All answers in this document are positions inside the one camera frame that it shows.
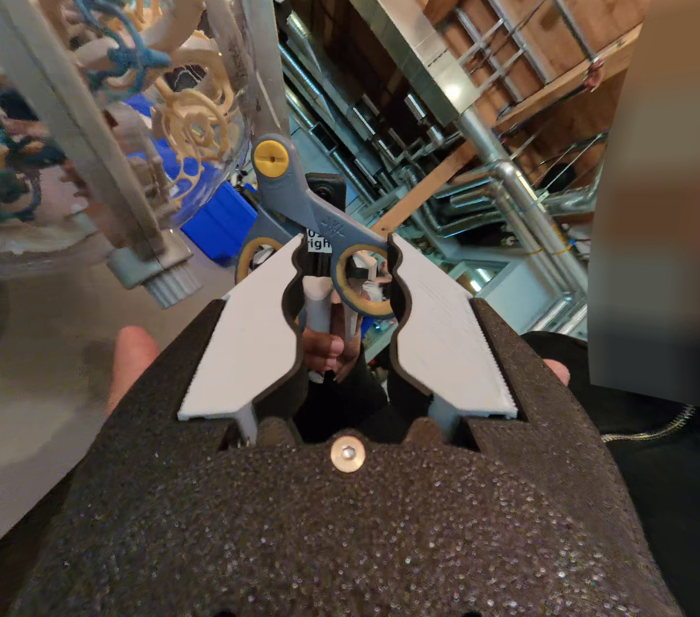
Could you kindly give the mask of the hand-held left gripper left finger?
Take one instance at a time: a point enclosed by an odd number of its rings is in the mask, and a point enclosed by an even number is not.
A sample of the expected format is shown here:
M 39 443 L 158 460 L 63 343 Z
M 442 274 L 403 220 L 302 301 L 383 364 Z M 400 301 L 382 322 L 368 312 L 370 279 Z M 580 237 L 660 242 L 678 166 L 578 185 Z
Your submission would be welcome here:
M 304 306 L 297 235 L 224 299 L 205 352 L 178 410 L 179 421 L 233 420 L 258 441 L 256 403 L 297 375 L 304 363 L 297 323 Z

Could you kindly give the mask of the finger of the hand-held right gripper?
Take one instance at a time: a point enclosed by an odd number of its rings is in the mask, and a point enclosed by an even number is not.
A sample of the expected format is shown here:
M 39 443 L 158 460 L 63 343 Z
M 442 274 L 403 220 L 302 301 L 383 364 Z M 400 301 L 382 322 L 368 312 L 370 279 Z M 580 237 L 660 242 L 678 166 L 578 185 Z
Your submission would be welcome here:
M 391 276 L 387 262 L 373 253 L 355 253 L 350 258 L 350 284 L 366 300 L 387 300 Z

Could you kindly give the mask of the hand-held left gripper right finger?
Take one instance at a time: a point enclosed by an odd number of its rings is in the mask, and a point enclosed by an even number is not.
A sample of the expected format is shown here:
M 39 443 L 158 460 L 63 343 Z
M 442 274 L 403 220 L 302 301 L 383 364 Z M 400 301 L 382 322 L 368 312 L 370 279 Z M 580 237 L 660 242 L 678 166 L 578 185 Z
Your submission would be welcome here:
M 472 295 L 399 235 L 389 237 L 398 328 L 393 369 L 428 397 L 447 437 L 463 419 L 516 420 L 518 406 L 479 323 Z

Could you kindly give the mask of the grey handled scissors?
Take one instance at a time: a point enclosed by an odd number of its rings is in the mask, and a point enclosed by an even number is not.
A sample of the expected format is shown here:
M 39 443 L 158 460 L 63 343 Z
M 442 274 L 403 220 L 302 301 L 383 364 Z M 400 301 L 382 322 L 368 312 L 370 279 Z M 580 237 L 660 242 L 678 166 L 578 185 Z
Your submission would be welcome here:
M 330 276 L 342 301 L 376 319 L 393 317 L 390 302 L 371 302 L 355 292 L 346 264 L 359 251 L 388 256 L 388 241 L 314 194 L 291 138 L 289 107 L 272 0 L 249 0 L 250 38 L 256 62 L 256 115 L 253 165 L 260 206 L 327 239 L 332 249 Z

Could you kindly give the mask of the person's right hand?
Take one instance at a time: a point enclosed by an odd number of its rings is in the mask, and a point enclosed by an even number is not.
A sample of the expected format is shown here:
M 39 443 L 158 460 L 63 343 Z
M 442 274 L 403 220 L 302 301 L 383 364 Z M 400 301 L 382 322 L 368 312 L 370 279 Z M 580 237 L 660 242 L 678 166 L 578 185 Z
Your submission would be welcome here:
M 330 332 L 317 332 L 306 327 L 302 333 L 307 369 L 319 374 L 330 371 L 334 374 L 335 381 L 342 383 L 350 375 L 361 354 L 362 322 L 363 316 L 358 315 L 354 337 L 345 340 L 345 307 L 334 303 L 331 307 Z

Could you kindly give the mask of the person's left hand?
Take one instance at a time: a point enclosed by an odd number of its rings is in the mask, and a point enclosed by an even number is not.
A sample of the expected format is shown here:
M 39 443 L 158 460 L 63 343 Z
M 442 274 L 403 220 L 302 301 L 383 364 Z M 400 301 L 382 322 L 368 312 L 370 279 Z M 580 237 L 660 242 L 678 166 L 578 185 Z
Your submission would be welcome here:
M 106 420 L 136 381 L 155 362 L 160 349 L 143 328 L 128 325 L 118 332 L 113 352 L 112 380 L 104 415 Z

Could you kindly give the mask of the blue plastic bin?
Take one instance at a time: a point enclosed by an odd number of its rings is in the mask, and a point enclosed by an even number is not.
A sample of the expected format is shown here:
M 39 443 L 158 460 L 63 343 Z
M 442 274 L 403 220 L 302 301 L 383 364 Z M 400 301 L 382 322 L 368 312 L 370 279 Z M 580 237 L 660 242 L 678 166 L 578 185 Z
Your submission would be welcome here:
M 178 159 L 165 139 L 152 137 L 169 181 L 170 197 L 180 200 L 172 218 L 205 256 L 223 268 L 232 267 L 253 226 L 256 210 L 242 197 L 213 161 Z

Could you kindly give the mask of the cluster of silver ceiling pipes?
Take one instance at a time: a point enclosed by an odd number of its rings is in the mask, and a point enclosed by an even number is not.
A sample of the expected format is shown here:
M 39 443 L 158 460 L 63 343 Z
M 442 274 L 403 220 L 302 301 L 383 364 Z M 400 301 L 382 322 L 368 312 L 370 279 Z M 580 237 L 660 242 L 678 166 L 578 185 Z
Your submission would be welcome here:
M 574 335 L 587 317 L 587 270 L 524 174 L 475 108 L 477 89 L 419 5 L 419 0 L 349 0 L 389 52 L 411 87 L 442 125 L 455 124 L 485 166 L 487 186 L 503 196 L 503 213 L 516 232 L 533 238 L 545 274 L 564 294 L 537 325 Z

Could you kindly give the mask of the person's black jacket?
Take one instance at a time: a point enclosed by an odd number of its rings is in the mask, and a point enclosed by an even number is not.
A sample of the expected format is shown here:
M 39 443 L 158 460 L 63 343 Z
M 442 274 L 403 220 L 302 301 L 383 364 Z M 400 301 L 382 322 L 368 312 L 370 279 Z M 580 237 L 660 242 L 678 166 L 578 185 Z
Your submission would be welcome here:
M 670 425 L 684 405 L 592 386 L 588 346 L 554 332 L 531 331 L 524 341 L 542 359 L 569 372 L 569 388 L 602 435 L 652 434 Z M 687 616 L 699 615 L 699 410 L 654 440 L 608 444 L 625 480 L 652 555 Z

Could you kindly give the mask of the clear maze puzzle ball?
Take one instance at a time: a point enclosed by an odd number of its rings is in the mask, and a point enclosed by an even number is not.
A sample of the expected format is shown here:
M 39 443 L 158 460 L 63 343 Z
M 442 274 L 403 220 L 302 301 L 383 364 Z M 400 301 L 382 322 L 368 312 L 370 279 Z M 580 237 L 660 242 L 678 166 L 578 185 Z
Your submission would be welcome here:
M 1 0 L 1 278 L 105 263 L 162 308 L 250 147 L 241 0 Z

